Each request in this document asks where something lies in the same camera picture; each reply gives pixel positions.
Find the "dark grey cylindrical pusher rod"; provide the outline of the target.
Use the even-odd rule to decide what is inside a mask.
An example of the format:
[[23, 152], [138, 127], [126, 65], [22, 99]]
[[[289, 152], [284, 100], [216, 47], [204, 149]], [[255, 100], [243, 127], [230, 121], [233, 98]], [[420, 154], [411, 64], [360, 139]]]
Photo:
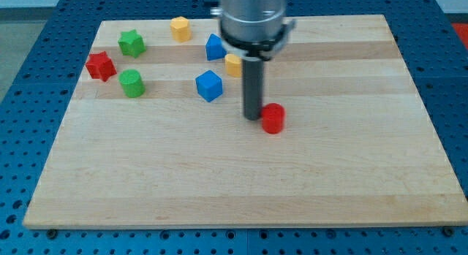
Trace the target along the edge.
[[263, 108], [263, 72], [263, 61], [243, 60], [243, 113], [244, 117], [250, 121], [256, 121], [261, 116], [261, 110]]

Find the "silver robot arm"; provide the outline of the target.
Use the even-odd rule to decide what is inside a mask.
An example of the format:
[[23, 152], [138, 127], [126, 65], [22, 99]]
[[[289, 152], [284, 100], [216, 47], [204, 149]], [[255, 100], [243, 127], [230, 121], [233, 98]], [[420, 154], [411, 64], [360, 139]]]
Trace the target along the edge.
[[263, 108], [264, 63], [282, 51], [296, 26], [284, 20], [286, 6], [287, 0], [218, 0], [210, 10], [223, 48], [241, 58], [243, 115], [250, 121]]

